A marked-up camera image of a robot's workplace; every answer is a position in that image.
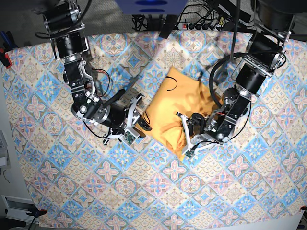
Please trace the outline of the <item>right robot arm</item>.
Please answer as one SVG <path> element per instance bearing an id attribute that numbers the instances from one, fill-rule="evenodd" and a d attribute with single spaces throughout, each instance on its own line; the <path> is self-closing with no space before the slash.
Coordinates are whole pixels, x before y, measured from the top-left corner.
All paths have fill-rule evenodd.
<path id="1" fill-rule="evenodd" d="M 107 144 L 118 139 L 127 145 L 151 131 L 149 122 L 138 111 L 137 105 L 143 98 L 138 94 L 127 107 L 116 102 L 125 94 L 119 90 L 113 97 L 105 100 L 98 95 L 93 76 L 86 71 L 86 60 L 82 54 L 89 50 L 87 38 L 81 35 L 85 29 L 83 18 L 92 2 L 89 0 L 84 10 L 75 0 L 50 0 L 41 12 L 46 32 L 36 32 L 40 39 L 49 39 L 55 60 L 63 60 L 63 79 L 68 84 L 73 97 L 72 114 L 87 127 L 89 124 L 108 128 L 105 135 L 94 134 Z"/>

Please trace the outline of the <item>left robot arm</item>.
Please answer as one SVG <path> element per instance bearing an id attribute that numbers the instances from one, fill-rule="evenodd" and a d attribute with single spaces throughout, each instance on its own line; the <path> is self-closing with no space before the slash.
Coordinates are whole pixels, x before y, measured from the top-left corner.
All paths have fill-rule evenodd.
<path id="1" fill-rule="evenodd" d="M 246 52 L 232 51 L 214 65 L 209 76 L 209 91 L 217 109 L 209 116 L 193 113 L 187 117 L 177 113 L 186 137 L 183 156 L 191 158 L 213 144 L 224 144 L 236 138 L 235 127 L 240 117 L 250 113 L 252 96 L 265 79 L 286 62 L 283 48 L 295 23 L 295 6 L 288 0 L 254 0 L 251 4 L 256 31 Z M 215 72 L 237 58 L 241 61 L 235 69 L 238 72 L 235 84 L 218 99 L 213 89 Z"/>

